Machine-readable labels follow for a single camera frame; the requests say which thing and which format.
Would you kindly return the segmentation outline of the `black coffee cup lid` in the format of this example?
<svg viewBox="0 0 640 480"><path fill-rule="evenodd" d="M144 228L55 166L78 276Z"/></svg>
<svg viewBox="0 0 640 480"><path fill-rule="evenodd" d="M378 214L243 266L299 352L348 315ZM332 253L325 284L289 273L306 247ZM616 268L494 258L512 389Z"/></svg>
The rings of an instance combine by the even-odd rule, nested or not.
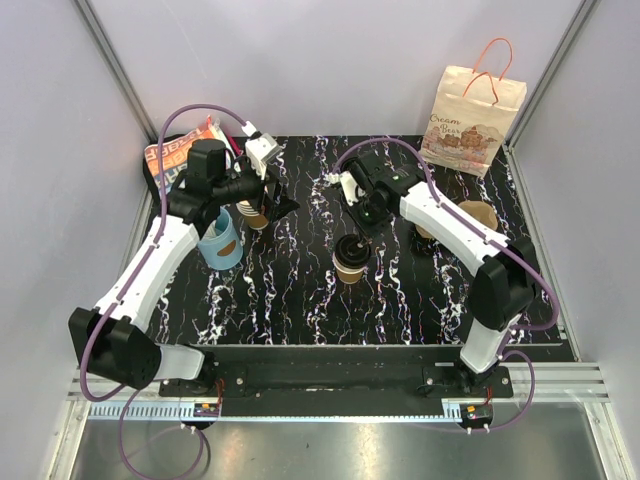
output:
<svg viewBox="0 0 640 480"><path fill-rule="evenodd" d="M371 246L357 234L346 234L337 241L334 254L340 265L357 269L369 262Z"/></svg>

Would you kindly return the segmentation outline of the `beige paper takeout bag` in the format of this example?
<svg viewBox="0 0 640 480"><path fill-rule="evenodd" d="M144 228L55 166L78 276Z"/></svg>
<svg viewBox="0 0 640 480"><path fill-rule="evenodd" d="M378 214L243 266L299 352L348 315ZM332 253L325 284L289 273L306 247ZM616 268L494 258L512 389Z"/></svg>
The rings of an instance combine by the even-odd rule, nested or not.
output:
<svg viewBox="0 0 640 480"><path fill-rule="evenodd" d="M509 56L495 76L481 66L498 42ZM507 77L513 56L511 42L496 37L473 67L445 68L421 144L425 161L480 178L487 174L527 94L526 83Z"/></svg>

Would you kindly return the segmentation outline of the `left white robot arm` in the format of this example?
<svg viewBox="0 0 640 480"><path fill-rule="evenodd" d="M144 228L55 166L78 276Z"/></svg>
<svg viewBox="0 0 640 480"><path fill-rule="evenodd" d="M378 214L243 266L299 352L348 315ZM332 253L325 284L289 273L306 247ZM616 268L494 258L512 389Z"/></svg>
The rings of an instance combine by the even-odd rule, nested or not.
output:
<svg viewBox="0 0 640 480"><path fill-rule="evenodd" d="M220 140L191 144L185 168L171 187L161 188L161 211L131 263L93 308L78 307L69 318L81 390L88 399L99 399L89 391L88 374L135 390L161 380L180 380L196 396L214 388L211 358L195 347L152 341L146 334L148 324L175 270L224 206L247 201L270 221L298 208L269 166L281 149L273 137L261 133L250 137L234 160L228 160Z"/></svg>

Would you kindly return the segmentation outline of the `single brown paper cup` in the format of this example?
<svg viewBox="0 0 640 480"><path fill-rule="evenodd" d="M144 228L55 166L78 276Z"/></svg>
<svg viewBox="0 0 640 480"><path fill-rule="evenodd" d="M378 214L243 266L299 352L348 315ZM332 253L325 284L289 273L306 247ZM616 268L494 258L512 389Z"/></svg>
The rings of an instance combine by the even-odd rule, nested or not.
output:
<svg viewBox="0 0 640 480"><path fill-rule="evenodd" d="M336 269L338 279L346 285L353 285L359 282L365 271L364 266L346 266L336 257L333 257L333 264Z"/></svg>

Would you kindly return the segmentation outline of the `stack of paper coffee cups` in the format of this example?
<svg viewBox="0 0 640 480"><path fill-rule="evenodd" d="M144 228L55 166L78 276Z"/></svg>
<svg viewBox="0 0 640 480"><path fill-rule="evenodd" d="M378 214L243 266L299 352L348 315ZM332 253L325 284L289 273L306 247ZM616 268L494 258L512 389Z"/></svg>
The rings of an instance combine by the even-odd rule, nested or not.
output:
<svg viewBox="0 0 640 480"><path fill-rule="evenodd" d="M249 228L260 231L269 225L269 220L260 211L256 210L247 200L240 201L236 204L236 209L244 218Z"/></svg>

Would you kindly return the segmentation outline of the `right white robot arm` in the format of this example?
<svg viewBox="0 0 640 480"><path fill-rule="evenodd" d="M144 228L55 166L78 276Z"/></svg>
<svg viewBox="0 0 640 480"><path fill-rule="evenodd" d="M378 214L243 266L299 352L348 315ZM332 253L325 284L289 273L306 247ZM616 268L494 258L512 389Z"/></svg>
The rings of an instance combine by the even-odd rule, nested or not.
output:
<svg viewBox="0 0 640 480"><path fill-rule="evenodd" d="M490 383L503 339L537 297L539 268L532 243L510 240L483 225L440 192L415 165L391 168L373 153L352 156L338 167L334 183L359 232L372 242L394 218L428 232L453 253L472 276L468 309L473 322L460 352L464 364L454 384L476 396Z"/></svg>

